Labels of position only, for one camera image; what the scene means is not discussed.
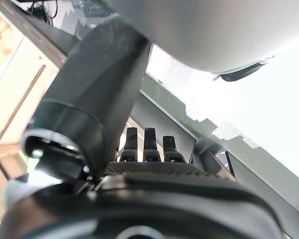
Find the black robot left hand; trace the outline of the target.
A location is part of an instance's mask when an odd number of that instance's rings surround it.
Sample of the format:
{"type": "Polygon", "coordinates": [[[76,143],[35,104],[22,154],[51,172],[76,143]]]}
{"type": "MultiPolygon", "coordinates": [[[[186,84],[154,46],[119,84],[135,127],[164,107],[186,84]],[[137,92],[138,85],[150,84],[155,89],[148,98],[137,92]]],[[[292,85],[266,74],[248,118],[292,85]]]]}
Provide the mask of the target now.
{"type": "Polygon", "coordinates": [[[241,184],[187,163],[174,138],[156,147],[126,122],[151,43],[119,19],[70,52],[19,144],[53,178],[11,180],[0,239],[281,239],[270,205],[241,184]]]}

